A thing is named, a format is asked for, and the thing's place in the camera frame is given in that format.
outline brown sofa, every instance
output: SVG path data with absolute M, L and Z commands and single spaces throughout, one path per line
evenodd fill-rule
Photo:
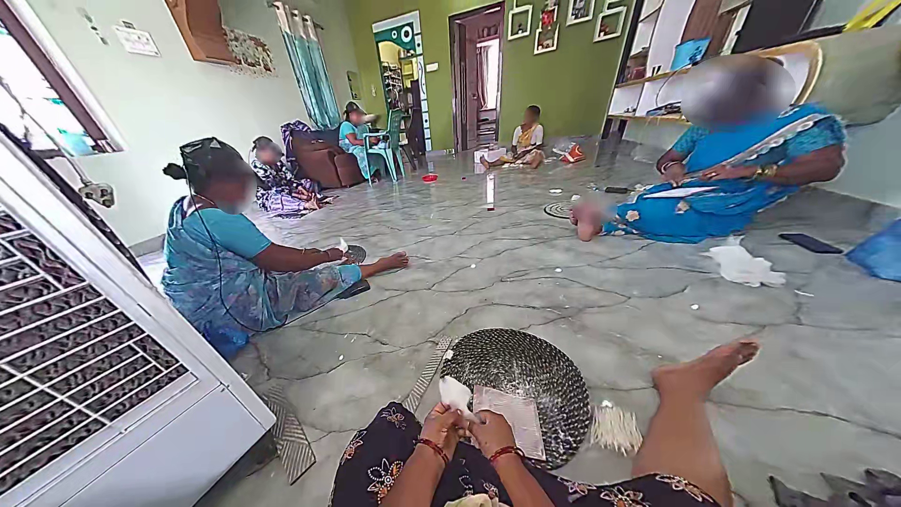
M 311 143 L 295 134 L 292 150 L 300 166 L 298 174 L 319 181 L 324 189 L 349 187 L 366 181 L 359 170 L 357 157 L 324 142 Z

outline teal curtain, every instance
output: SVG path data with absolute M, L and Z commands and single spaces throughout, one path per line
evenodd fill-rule
M 283 26 L 282 38 L 291 59 L 297 86 L 304 98 L 306 113 L 319 129 L 335 128 L 341 123 L 341 114 L 335 101 L 332 81 L 325 68 L 325 57 L 316 37 L 313 19 L 296 12 L 291 13 L 291 17 L 294 22 L 289 27 L 295 27 L 300 33 L 294 34 Z

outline face mask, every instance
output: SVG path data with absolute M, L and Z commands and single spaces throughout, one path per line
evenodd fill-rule
M 229 215 L 240 215 L 244 213 L 248 209 L 250 209 L 250 204 L 253 203 L 254 199 L 257 196 L 257 182 L 253 181 L 247 187 L 247 193 L 244 194 L 244 197 L 236 203 L 222 203 L 218 204 L 219 209 L 228 213 Z

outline doorway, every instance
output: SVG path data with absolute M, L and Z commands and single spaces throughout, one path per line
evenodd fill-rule
M 419 159 L 432 150 L 419 11 L 373 23 L 387 111 L 400 110 L 401 147 Z
M 449 18 L 454 148 L 497 143 L 504 2 Z

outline round mat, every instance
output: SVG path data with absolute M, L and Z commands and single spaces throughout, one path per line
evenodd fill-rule
M 547 461 L 554 470 L 578 452 L 591 425 L 588 389 L 582 373 L 556 346 L 515 329 L 481 329 L 461 338 L 441 367 L 470 389 L 491 387 L 532 398 L 538 408 Z
M 366 260 L 366 249 L 358 244 L 348 244 L 344 255 L 354 264 L 362 264 Z
M 553 202 L 544 207 L 544 212 L 555 218 L 569 219 L 569 211 L 572 210 L 572 202 Z

